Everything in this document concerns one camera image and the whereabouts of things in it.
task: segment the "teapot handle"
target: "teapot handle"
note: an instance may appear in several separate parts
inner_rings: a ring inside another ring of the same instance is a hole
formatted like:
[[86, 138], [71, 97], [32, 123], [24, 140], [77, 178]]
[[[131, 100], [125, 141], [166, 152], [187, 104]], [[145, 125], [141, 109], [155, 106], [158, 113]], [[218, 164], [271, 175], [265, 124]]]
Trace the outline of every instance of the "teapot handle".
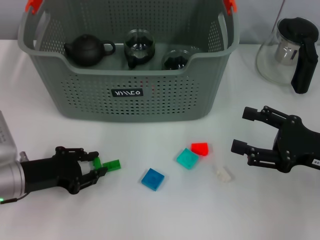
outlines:
[[109, 55], [112, 55], [112, 54], [115, 53], [115, 51], [116, 51], [116, 45], [115, 45], [112, 41], [105, 40], [105, 41], [101, 41], [101, 43], [102, 43], [103, 45], [105, 45], [105, 44], [110, 44], [110, 45], [112, 46], [112, 50], [110, 50], [110, 51], [105, 51], [105, 53], [104, 53], [105, 56], [109, 56]]
[[317, 63], [318, 55], [315, 43], [310, 38], [304, 38], [299, 49], [298, 63], [291, 81], [291, 85], [297, 94], [305, 94], [308, 91]]

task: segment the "robotic arm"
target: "robotic arm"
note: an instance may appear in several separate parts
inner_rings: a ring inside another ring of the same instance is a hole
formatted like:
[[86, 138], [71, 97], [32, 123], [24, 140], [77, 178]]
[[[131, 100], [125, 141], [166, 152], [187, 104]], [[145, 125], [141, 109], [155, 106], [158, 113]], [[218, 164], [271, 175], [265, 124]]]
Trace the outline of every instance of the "robotic arm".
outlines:
[[82, 175], [80, 162], [92, 162], [98, 152], [87, 153], [83, 148], [56, 147], [51, 158], [29, 161], [25, 152], [17, 161], [17, 148], [0, 111], [0, 204], [16, 202], [29, 193], [62, 187], [70, 194], [97, 183], [107, 167]]
[[246, 107], [242, 118], [257, 120], [279, 129], [272, 150], [233, 140], [231, 152], [246, 154], [248, 165], [277, 169], [282, 173], [289, 173], [296, 165], [320, 170], [320, 133], [307, 129], [300, 117], [265, 106], [261, 112]]

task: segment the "teapot spout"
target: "teapot spout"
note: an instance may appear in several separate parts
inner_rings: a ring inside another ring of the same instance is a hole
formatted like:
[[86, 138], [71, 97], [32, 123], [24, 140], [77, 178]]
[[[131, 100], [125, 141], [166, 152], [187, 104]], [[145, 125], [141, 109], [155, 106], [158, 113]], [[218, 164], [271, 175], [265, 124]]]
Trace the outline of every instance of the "teapot spout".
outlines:
[[69, 44], [69, 43], [64, 44], [64, 50], [65, 50], [66, 54], [69, 55], [72, 52], [72, 49], [73, 49], [72, 44]]

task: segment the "white table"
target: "white table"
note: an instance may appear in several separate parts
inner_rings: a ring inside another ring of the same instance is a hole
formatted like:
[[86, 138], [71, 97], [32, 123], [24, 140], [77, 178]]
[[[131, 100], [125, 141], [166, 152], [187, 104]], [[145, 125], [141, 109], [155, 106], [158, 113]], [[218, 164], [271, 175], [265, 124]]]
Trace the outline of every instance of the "white table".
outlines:
[[[200, 120], [108, 123], [73, 120], [56, 109], [30, 58], [13, 40], [0, 41], [0, 110], [18, 151], [29, 159], [56, 146], [98, 151], [122, 169], [70, 195], [63, 188], [32, 192], [0, 206], [1, 240], [315, 240], [319, 239], [320, 172], [297, 166], [288, 174], [247, 165], [230, 151], [233, 139], [272, 148], [277, 130], [242, 119], [246, 106], [264, 105], [302, 118], [320, 132], [320, 67], [309, 92], [294, 94], [257, 74], [258, 45], [230, 57], [211, 113]], [[213, 154], [187, 170], [175, 162], [192, 142]], [[222, 183], [226, 166], [233, 181]], [[140, 183], [153, 168], [165, 175], [154, 192]]]

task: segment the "teal block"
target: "teal block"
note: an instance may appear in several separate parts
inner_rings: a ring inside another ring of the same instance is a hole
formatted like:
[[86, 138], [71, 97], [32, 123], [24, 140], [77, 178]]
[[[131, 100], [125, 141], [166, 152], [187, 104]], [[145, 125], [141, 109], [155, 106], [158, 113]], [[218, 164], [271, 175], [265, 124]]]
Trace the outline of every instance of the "teal block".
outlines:
[[183, 150], [183, 152], [177, 157], [176, 161], [184, 166], [186, 169], [192, 169], [197, 163], [199, 156], [189, 149]]

